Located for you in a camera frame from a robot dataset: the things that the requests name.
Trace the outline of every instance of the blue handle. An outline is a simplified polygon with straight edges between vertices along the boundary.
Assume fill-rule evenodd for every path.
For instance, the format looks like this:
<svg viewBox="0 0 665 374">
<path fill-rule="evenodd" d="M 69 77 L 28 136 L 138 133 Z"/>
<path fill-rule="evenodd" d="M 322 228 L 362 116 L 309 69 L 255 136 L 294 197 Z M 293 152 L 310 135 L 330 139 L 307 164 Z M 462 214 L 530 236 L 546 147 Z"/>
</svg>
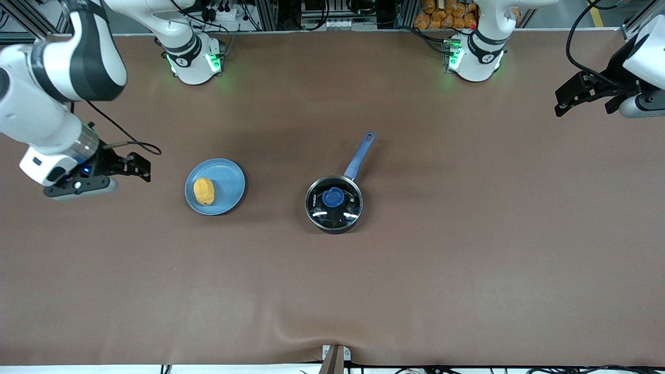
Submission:
<svg viewBox="0 0 665 374">
<path fill-rule="evenodd" d="M 360 164 L 362 164 L 362 160 L 364 160 L 367 151 L 372 145 L 372 142 L 374 142 L 374 133 L 370 131 L 365 134 L 365 137 L 362 139 L 362 142 L 360 143 L 356 154 L 353 156 L 351 163 L 346 168 L 346 171 L 344 172 L 345 177 L 351 180 L 356 179 L 358 176 L 358 169 L 360 169 Z"/>
</svg>

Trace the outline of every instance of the pile of potatoes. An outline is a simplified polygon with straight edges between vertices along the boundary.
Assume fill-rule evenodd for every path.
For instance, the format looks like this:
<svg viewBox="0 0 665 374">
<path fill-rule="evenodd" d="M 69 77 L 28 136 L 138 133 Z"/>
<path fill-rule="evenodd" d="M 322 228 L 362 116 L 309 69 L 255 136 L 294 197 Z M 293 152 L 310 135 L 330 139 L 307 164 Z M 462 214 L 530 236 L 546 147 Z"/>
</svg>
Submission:
<svg viewBox="0 0 665 374">
<path fill-rule="evenodd" d="M 435 0 L 422 0 L 422 12 L 416 16 L 417 29 L 469 29 L 476 24 L 479 11 L 475 3 L 446 0 L 446 8 L 439 9 Z"/>
</svg>

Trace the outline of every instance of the blue plate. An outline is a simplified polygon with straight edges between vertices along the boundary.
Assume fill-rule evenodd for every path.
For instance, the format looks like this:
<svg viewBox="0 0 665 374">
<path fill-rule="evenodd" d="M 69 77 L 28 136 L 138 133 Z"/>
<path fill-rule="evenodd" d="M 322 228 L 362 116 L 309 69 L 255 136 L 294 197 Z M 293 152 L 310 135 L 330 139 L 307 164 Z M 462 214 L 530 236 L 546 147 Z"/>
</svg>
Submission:
<svg viewBox="0 0 665 374">
<path fill-rule="evenodd" d="M 215 186 L 215 200 L 210 205 L 203 205 L 194 196 L 194 182 L 198 178 L 208 178 Z M 240 166 L 225 158 L 212 158 L 204 161 L 192 170 L 185 181 L 187 203 L 200 214 L 214 216 L 231 210 L 245 193 L 245 174 Z"/>
</svg>

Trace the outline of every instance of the yellow stripe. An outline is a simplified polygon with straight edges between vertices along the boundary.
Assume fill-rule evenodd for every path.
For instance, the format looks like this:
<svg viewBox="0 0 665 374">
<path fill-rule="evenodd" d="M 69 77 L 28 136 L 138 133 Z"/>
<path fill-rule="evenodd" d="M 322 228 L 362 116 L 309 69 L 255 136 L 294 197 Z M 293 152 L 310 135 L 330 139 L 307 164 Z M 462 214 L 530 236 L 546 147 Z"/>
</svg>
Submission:
<svg viewBox="0 0 665 374">
<path fill-rule="evenodd" d="M 593 25 L 595 27 L 604 27 L 602 23 L 602 18 L 600 17 L 600 12 L 596 8 L 591 8 L 591 18 L 593 19 Z"/>
</svg>

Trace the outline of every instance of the brown table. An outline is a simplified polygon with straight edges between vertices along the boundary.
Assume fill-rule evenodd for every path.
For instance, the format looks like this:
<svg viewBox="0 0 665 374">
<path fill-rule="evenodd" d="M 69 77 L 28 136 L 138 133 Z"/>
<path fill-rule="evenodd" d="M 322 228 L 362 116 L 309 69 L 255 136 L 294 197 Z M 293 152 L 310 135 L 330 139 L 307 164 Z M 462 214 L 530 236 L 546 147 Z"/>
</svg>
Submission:
<svg viewBox="0 0 665 374">
<path fill-rule="evenodd" d="M 665 123 L 601 102 L 556 118 L 565 37 L 516 33 L 471 84 L 405 33 L 242 36 L 200 87 L 151 38 L 119 39 L 130 82 L 99 106 L 164 155 L 149 184 L 54 202 L 0 140 L 0 364 L 280 363 L 343 343 L 367 364 L 665 365 Z M 601 69 L 620 44 L 579 33 L 573 52 Z M 366 210 L 324 234 L 305 192 L 367 130 Z M 215 157 L 248 193 L 200 216 L 184 180 Z"/>
</svg>

